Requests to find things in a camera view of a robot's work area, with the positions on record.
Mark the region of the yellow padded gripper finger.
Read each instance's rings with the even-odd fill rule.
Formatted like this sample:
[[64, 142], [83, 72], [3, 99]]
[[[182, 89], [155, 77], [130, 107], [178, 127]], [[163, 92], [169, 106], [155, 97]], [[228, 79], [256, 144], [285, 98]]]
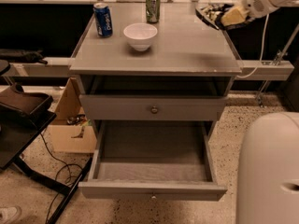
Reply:
[[239, 25], [247, 20], [249, 11], [242, 6], [233, 6], [226, 9], [221, 17], [221, 24], [224, 27]]

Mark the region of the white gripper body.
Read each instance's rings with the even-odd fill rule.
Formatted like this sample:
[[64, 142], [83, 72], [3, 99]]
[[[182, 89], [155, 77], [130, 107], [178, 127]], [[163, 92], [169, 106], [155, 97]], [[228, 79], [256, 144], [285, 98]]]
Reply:
[[240, 0], [240, 3], [252, 18], [261, 18], [278, 10], [270, 0]]

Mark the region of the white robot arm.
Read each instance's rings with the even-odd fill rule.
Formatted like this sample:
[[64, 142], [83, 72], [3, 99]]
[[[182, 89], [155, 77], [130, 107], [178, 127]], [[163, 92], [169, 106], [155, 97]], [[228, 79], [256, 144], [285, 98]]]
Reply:
[[[298, 0], [239, 0], [216, 19], [227, 29]], [[235, 224], [299, 224], [299, 113], [256, 119], [240, 149]]]

